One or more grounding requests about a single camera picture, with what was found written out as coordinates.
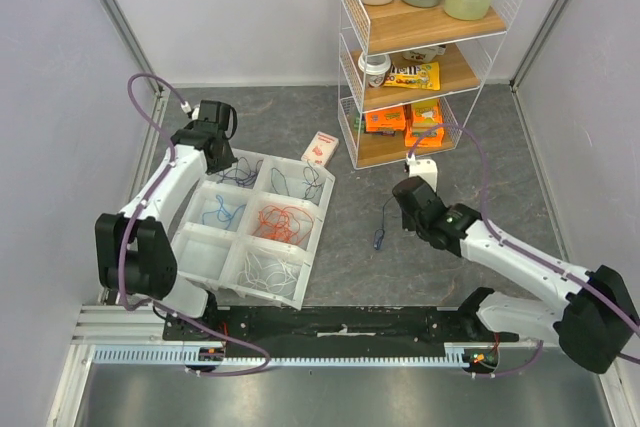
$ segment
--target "white plastic organizer tray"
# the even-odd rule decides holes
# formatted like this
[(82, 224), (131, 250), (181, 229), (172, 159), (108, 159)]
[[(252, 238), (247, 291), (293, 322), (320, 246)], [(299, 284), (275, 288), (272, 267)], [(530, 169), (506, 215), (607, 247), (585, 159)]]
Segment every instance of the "white plastic organizer tray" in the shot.
[(207, 290), (300, 309), (335, 177), (299, 160), (234, 155), (189, 202), (172, 241), (178, 273)]

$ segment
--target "white wall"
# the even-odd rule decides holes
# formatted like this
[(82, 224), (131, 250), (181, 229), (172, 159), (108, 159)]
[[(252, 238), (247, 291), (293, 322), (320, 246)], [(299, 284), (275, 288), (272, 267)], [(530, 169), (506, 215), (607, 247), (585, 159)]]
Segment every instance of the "white wall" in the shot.
[(0, 10), (0, 424), (39, 427), (98, 296), (93, 225), (122, 205), (143, 126), (126, 96), (135, 65), (98, 0)]
[(638, 29), (635, 0), (571, 0), (520, 95), (572, 260), (618, 270), (640, 309)]
[[(207, 84), (336, 83), (339, 0), (118, 0), (154, 69)], [(524, 0), (492, 77), (510, 79), (553, 0)]]

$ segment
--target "wooden shelf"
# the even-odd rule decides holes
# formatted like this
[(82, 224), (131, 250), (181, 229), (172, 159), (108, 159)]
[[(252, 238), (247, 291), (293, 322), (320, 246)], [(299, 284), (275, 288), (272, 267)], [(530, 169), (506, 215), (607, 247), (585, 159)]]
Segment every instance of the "wooden shelf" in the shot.
[(506, 32), (507, 29), (493, 8), (480, 20), (449, 17), (442, 4), (421, 9), (402, 0), (394, 0), (387, 5), (365, 5), (365, 9), (371, 19), (370, 54), (452, 42)]
[[(360, 52), (351, 52), (354, 65), (358, 65)], [(392, 62), (404, 67), (416, 62), (405, 60), (402, 54), (391, 54)], [(401, 87), (368, 87), (364, 95), (364, 111), (381, 109), (392, 105), (408, 104), (418, 100), (440, 97), (451, 92), (475, 89), (480, 86), (473, 70), (455, 44), (447, 45), (447, 52), (435, 58), (440, 64), (440, 90), (403, 89)]]
[[(357, 139), (357, 132), (351, 128), (351, 134)], [(453, 149), (453, 140), (448, 132), (445, 132), (440, 147), (423, 148), (416, 150), (416, 155), (431, 154), (442, 150)], [(360, 135), (360, 147), (358, 148), (358, 167), (371, 167), (396, 160), (403, 160), (407, 156), (409, 147), (404, 145), (404, 133), (398, 132), (393, 137), (385, 135)]]

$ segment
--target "snack package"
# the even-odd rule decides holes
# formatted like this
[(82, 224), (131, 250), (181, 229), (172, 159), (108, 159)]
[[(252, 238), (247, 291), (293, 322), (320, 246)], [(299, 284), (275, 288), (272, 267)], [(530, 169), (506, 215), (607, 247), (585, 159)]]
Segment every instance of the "snack package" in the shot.
[(301, 159), (326, 167), (340, 141), (334, 136), (317, 132)]
[(404, 107), (399, 105), (389, 109), (376, 110), (365, 114), (365, 129), (367, 132), (382, 130), (404, 130), (406, 127)]
[(405, 89), (440, 90), (440, 64), (430, 62), (409, 67), (391, 65), (389, 75), (382, 85)]
[(422, 49), (405, 50), (402, 57), (414, 62), (431, 62), (437, 55), (444, 55), (447, 50), (446, 45), (433, 45)]
[(438, 99), (423, 100), (411, 104), (411, 125), (413, 130), (416, 128), (429, 128), (437, 124), (437, 119), (442, 119), (440, 111), (440, 101)]
[[(413, 111), (412, 116), (407, 122), (407, 130), (405, 131), (404, 136), (404, 145), (406, 147), (412, 147), (415, 141), (422, 135), (423, 132), (429, 130), (430, 127), (433, 127), (436, 124), (441, 124), (443, 121), (442, 113), (440, 112), (440, 107), (436, 106), (432, 108), (433, 113), (430, 118), (429, 125), (426, 126), (415, 126), (412, 122), (413, 119)], [(444, 140), (444, 128), (436, 129), (429, 133), (428, 137), (425, 137), (420, 141), (418, 147), (441, 147), (442, 141)]]

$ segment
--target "orange snack package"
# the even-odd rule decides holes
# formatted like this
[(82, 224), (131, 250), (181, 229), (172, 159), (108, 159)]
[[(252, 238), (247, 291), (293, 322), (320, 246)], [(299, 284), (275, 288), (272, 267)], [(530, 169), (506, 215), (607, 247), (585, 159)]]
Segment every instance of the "orange snack package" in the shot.
[(402, 105), (389, 109), (376, 110), (375, 112), (367, 112), (364, 115), (367, 132), (404, 130), (407, 125), (404, 106)]

